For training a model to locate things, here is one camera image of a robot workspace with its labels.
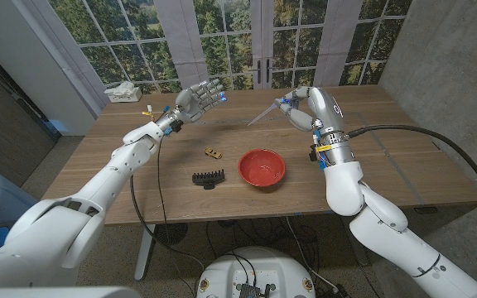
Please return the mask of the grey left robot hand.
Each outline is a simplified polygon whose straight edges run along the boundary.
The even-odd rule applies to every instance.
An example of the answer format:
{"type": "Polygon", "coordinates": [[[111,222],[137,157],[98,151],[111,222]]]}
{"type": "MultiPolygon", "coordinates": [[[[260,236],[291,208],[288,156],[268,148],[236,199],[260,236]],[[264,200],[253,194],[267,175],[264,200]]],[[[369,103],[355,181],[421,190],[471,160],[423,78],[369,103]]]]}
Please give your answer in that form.
{"type": "Polygon", "coordinates": [[[175,106],[157,120],[157,126],[165,131],[178,124],[195,123],[206,112],[225,101],[224,86],[219,79],[194,84],[178,93],[175,106]]]}

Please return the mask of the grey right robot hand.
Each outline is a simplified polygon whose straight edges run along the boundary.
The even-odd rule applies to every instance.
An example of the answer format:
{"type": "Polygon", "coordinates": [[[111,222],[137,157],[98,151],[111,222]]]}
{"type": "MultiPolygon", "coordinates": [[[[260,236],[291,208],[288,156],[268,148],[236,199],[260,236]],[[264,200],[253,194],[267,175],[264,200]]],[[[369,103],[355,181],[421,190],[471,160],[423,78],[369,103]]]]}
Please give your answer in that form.
{"type": "Polygon", "coordinates": [[[321,136],[345,130],[344,116],[335,98],[317,87],[299,87],[274,100],[275,105],[287,116],[298,130],[311,132],[316,129],[321,136]],[[306,99],[314,117],[298,108],[306,99]]]}

